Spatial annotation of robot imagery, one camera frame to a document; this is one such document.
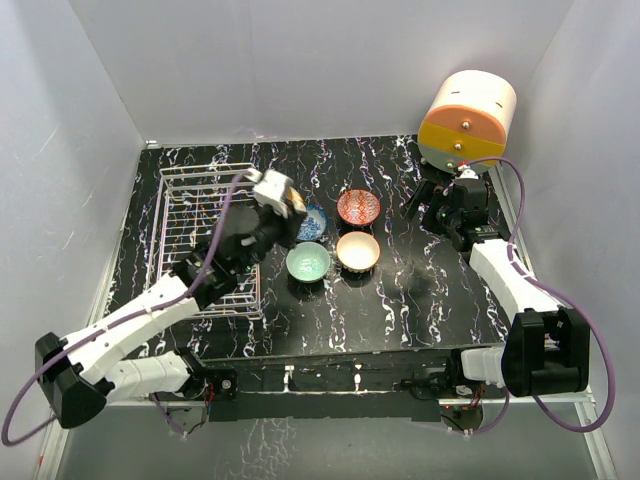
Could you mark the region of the white floral bowl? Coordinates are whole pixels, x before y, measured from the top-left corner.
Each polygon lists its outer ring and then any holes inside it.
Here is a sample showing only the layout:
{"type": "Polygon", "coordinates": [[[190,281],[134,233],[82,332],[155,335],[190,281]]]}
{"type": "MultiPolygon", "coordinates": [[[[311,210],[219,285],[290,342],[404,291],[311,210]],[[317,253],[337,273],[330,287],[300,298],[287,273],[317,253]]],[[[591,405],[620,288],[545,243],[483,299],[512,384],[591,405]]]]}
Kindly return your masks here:
{"type": "Polygon", "coordinates": [[[306,204],[300,193],[293,187],[289,187],[285,194],[285,204],[292,215],[306,215],[306,204]]]}

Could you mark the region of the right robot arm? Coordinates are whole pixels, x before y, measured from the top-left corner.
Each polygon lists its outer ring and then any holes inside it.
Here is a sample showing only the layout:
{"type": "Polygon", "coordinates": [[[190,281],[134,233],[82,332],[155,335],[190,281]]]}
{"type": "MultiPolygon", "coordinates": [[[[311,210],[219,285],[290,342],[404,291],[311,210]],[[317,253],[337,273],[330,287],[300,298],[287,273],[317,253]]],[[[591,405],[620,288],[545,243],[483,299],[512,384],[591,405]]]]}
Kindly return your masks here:
{"type": "Polygon", "coordinates": [[[503,233],[489,223],[489,193],[481,179],[457,178],[448,186],[423,180],[402,206],[411,219],[420,206],[422,226],[447,237],[487,284],[511,322],[501,347],[455,353],[447,388],[466,397],[481,382],[516,397],[580,392],[589,377],[590,329],[583,315],[534,285],[533,275],[503,233]]]}

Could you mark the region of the white bowl orange rim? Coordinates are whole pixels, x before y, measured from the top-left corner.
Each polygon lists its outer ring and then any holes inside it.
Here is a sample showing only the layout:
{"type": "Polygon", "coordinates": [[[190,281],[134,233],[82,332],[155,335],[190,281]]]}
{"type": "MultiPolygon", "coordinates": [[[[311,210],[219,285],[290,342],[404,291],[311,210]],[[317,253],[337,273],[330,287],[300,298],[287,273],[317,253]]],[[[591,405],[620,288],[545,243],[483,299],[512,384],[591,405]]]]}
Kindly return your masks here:
{"type": "Polygon", "coordinates": [[[362,231],[343,235],[336,244],[339,262],[348,271],[364,273],[378,262],[381,248],[374,236],[362,231]]]}

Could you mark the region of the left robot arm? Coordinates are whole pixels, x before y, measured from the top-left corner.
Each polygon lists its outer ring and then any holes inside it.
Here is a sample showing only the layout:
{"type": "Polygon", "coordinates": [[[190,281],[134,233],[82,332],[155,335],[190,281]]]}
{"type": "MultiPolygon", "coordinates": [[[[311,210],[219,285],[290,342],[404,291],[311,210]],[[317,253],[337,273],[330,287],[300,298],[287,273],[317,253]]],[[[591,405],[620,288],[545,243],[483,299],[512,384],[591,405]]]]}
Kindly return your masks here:
{"type": "Polygon", "coordinates": [[[267,204],[229,208],[216,226],[219,238],[199,243],[141,295],[64,338],[41,337],[35,344],[37,381],[60,426],[81,426],[113,401],[160,392],[194,399],[233,381],[231,374],[211,373],[186,348],[138,360],[128,356],[234,292],[274,246],[293,247],[307,209],[301,200],[284,206],[284,214],[267,204]]]}

